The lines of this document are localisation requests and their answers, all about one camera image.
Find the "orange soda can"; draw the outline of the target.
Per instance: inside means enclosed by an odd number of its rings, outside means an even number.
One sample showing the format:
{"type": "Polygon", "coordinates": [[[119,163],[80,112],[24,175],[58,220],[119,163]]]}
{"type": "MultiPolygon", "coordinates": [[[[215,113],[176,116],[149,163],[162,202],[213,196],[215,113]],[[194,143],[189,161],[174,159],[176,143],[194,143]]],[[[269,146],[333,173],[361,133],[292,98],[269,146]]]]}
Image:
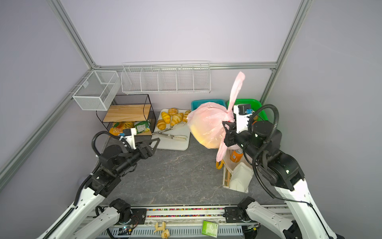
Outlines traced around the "orange soda can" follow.
{"type": "Polygon", "coordinates": [[[238,163],[242,157],[243,157],[243,150],[237,149],[232,151],[230,155],[230,160],[234,163],[238,163]]]}

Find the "white canvas tote bag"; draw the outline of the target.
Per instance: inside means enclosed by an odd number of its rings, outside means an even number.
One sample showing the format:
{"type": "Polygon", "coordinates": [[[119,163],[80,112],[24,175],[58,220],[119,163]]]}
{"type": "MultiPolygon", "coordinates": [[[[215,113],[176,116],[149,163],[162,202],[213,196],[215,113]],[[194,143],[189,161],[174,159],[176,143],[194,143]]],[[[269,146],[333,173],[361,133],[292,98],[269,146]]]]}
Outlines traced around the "white canvas tote bag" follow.
{"type": "Polygon", "coordinates": [[[230,160],[233,150],[228,149],[220,162],[216,162],[215,167],[223,170],[222,186],[237,192],[248,193],[249,184],[254,176],[252,166],[245,159],[245,154],[238,163],[230,160]]]}

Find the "pink plastic grocery bag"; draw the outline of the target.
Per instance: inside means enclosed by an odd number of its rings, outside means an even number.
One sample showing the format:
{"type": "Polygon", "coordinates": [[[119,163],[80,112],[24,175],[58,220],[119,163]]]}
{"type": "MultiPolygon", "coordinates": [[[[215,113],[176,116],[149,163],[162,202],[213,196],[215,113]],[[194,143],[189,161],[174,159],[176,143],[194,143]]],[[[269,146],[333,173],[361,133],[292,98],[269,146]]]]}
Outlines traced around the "pink plastic grocery bag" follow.
{"type": "Polygon", "coordinates": [[[245,80],[245,74],[239,72],[233,83],[228,107],[217,103],[201,104],[188,115],[187,125],[194,138],[208,149],[218,149],[216,162],[221,162],[226,155],[228,146],[224,143],[226,127],[224,121],[235,122],[233,106],[245,80]]]}

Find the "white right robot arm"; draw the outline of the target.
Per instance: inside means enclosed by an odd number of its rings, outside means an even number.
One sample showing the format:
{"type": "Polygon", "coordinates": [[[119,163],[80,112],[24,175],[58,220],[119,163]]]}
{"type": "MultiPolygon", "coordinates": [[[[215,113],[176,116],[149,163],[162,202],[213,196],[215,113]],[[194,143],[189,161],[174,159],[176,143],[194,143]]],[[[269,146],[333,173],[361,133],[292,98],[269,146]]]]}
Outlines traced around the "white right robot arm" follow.
{"type": "Polygon", "coordinates": [[[271,104],[258,110],[249,104],[234,106],[236,121],[223,121],[226,146],[239,146],[256,179],[273,198],[286,202],[293,219],[278,216],[251,197],[243,199],[232,217],[254,221],[281,239],[340,239],[317,208],[298,162],[280,150],[278,109],[271,104]]]}

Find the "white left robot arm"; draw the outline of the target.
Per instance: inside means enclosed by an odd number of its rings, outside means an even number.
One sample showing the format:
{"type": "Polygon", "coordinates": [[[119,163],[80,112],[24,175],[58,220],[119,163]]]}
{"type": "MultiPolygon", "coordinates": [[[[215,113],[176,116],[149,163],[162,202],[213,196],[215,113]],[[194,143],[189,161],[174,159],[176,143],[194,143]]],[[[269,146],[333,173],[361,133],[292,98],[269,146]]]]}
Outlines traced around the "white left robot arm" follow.
{"type": "Polygon", "coordinates": [[[135,135],[134,129],[126,129],[121,136],[108,131],[95,134],[91,146],[98,158],[96,167],[80,184],[74,202],[40,235],[41,239],[95,239],[117,223],[130,222],[130,204],[116,199],[95,219],[80,226],[122,177],[136,169],[139,160],[148,159],[156,152],[159,138],[135,142],[135,135]]]}

